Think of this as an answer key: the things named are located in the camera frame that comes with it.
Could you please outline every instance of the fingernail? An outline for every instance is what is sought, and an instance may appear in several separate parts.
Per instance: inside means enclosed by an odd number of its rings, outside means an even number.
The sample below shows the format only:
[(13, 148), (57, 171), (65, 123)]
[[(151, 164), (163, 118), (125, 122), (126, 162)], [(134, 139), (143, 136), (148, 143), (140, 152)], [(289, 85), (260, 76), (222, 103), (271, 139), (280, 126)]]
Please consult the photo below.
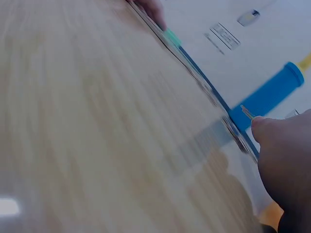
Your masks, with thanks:
[(264, 119), (265, 117), (263, 116), (257, 116), (254, 119), (252, 119), (252, 128), (258, 126)]

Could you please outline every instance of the fingertip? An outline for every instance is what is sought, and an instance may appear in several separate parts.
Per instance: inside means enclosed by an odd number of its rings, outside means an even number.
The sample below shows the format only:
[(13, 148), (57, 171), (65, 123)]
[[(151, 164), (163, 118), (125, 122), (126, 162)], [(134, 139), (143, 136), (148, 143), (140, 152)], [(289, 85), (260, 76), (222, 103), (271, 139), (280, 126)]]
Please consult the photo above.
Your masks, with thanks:
[(265, 120), (265, 117), (263, 116), (257, 116), (254, 119), (252, 119), (251, 123), (251, 129), (254, 139), (260, 143), (261, 133), (260, 133), (260, 125)]
[(255, 118), (253, 118), (252, 119), (252, 128), (261, 124), (264, 119), (265, 119), (265, 117), (263, 117), (263, 116), (257, 116)]

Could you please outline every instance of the yellow object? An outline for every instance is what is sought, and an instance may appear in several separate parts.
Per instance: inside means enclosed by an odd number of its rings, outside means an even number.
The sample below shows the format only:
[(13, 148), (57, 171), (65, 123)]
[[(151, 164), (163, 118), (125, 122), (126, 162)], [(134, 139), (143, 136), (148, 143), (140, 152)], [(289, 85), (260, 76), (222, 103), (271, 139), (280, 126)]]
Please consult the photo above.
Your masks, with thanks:
[(297, 64), (302, 73), (311, 67), (311, 53), (308, 54), (301, 62)]
[(272, 202), (259, 216), (259, 221), (262, 224), (273, 227), (277, 231), (278, 223), (284, 211), (276, 202)]

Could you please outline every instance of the metal pin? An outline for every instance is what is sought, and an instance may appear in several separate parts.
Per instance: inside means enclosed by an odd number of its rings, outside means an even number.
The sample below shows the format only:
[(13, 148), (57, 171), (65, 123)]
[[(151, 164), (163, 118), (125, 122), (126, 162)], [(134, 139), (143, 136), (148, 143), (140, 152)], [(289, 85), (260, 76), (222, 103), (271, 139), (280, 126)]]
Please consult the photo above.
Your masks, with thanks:
[(244, 112), (244, 114), (248, 118), (250, 118), (251, 120), (254, 119), (255, 116), (253, 114), (251, 114), (251, 112), (247, 108), (245, 108), (244, 105), (241, 105), (241, 108), (242, 108), (242, 112)]

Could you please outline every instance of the hand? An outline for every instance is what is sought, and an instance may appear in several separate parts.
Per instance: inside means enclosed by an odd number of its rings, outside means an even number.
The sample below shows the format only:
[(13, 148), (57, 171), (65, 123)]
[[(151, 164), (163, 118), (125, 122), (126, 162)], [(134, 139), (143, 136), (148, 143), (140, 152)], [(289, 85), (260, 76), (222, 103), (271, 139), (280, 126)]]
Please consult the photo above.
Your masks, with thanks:
[(310, 213), (311, 110), (286, 120), (256, 117), (252, 132), (267, 192), (286, 213)]
[(160, 0), (127, 0), (134, 1), (163, 31), (166, 30), (163, 5)]

